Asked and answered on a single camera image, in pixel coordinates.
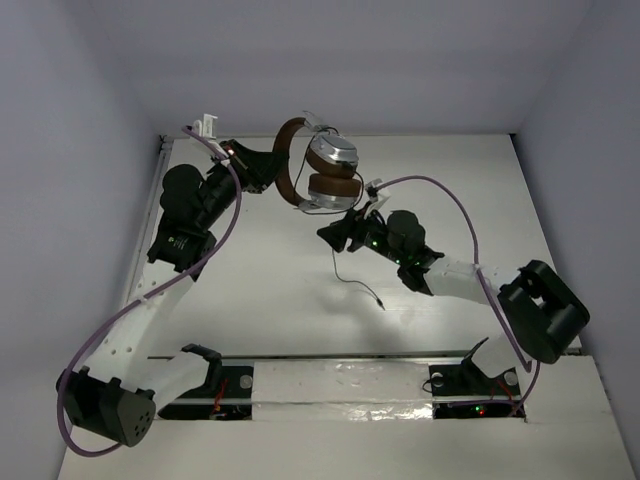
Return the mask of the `brown silver headphones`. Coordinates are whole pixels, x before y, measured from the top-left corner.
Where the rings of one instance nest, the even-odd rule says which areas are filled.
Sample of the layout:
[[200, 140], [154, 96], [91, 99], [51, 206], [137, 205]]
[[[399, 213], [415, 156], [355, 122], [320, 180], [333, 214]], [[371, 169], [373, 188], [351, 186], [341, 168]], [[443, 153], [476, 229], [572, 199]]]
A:
[[[289, 169], [292, 141], [302, 129], [311, 133], [302, 161], [312, 170], [307, 197], [298, 193]], [[360, 198], [363, 181], [357, 176], [357, 148], [337, 128], [313, 113], [306, 111], [301, 117], [287, 120], [276, 134], [272, 152], [284, 159], [275, 179], [276, 188], [287, 203], [299, 210], [342, 211], [353, 207]]]

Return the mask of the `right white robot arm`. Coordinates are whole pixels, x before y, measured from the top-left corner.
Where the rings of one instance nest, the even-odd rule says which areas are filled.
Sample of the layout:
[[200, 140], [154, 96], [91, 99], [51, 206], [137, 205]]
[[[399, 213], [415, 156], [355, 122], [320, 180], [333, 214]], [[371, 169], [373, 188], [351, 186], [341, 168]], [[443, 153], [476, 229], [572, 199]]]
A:
[[475, 393], [517, 365], [557, 362], [590, 321], [588, 309], [547, 263], [531, 260], [509, 271], [457, 260], [430, 248], [424, 227], [406, 210], [388, 217], [349, 210], [317, 234], [336, 252], [367, 248], [392, 261], [413, 292], [493, 311], [501, 333], [480, 340], [462, 361], [463, 384]]

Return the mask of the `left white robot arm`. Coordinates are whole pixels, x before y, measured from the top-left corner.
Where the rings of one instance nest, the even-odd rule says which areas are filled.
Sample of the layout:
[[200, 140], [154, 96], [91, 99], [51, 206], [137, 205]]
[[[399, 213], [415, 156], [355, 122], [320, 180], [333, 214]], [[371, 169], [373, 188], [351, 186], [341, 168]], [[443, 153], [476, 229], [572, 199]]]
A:
[[197, 343], [172, 359], [148, 357], [156, 340], [207, 263], [227, 243], [247, 194], [260, 194], [284, 176], [289, 148], [281, 140], [259, 152], [235, 140], [199, 138], [213, 160], [207, 172], [179, 164], [162, 178], [162, 214], [129, 304], [107, 319], [74, 354], [56, 383], [56, 420], [67, 446], [80, 456], [70, 427], [133, 447], [156, 414], [196, 390], [215, 392], [222, 382], [221, 356]]

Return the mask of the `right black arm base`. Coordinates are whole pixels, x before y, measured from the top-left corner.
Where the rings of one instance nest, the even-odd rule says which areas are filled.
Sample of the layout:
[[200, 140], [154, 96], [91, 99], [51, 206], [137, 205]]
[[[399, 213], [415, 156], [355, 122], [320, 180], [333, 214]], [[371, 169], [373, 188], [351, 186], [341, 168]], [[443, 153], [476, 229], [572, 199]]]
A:
[[421, 389], [432, 396], [436, 420], [524, 417], [515, 368], [489, 377], [474, 363], [487, 343], [483, 339], [457, 363], [429, 366]]

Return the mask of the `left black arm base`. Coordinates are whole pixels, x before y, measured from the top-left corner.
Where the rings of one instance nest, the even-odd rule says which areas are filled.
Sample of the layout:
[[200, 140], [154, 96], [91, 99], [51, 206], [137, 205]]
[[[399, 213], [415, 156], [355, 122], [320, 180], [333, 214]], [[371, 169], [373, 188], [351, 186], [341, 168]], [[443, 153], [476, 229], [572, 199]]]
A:
[[157, 412], [163, 420], [241, 421], [252, 419], [254, 367], [225, 364], [209, 348], [188, 344], [182, 352], [195, 354], [208, 363], [204, 380]]

